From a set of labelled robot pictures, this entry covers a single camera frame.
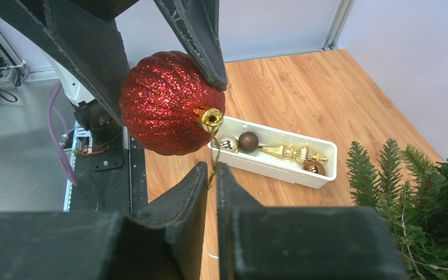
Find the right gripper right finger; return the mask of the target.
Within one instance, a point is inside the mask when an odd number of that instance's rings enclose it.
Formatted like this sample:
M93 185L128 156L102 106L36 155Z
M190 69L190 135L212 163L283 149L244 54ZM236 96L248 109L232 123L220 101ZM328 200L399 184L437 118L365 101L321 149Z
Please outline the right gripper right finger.
M216 167L221 279L407 279L389 226L365 206L264 206Z

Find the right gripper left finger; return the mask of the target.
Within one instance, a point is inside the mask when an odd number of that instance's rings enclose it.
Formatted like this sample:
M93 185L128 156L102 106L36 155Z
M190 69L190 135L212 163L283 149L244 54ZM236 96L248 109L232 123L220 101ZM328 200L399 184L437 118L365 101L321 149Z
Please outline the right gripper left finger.
M198 279L208 166L137 213L0 212L0 279Z

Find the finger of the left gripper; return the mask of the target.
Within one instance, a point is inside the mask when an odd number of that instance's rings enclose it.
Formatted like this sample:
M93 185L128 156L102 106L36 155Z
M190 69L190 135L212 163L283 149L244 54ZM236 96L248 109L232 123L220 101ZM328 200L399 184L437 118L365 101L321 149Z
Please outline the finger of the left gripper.
M129 70L115 18L130 1L0 0L0 18L68 70L121 123Z
M213 87L228 85L219 41L218 0L156 0L155 4L187 54Z

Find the red glitter ball ornament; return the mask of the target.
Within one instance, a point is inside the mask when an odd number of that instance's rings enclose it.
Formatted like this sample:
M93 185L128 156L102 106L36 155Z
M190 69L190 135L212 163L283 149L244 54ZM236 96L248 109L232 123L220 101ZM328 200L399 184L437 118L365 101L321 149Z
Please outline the red glitter ball ornament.
M224 92L181 51L141 59L121 86L119 105L130 136L163 156L201 149L226 111Z

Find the dark brown ball ornament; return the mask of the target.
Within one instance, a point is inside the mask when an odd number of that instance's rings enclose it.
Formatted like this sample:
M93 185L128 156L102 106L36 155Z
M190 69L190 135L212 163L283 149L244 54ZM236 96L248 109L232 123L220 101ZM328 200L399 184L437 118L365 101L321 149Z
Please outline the dark brown ball ornament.
M254 152L259 146L259 138L253 132L244 132L238 137L239 148L242 152Z

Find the small green christmas tree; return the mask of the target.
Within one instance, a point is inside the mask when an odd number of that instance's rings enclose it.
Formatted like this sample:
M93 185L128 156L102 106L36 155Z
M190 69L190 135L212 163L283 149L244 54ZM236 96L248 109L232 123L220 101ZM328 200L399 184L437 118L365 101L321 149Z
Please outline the small green christmas tree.
M448 156L432 162L414 145L388 139L373 162L353 141L346 160L357 206L387 222L411 279L448 279Z

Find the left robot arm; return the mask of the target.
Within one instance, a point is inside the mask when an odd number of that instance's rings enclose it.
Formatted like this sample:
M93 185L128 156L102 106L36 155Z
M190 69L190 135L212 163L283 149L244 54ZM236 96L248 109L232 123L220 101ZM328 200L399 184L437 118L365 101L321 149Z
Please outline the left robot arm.
M128 60L115 19L133 1L0 1L0 18L50 59L76 121L95 140L120 133L119 98ZM205 79L228 85L219 42L218 1L156 1L156 6Z

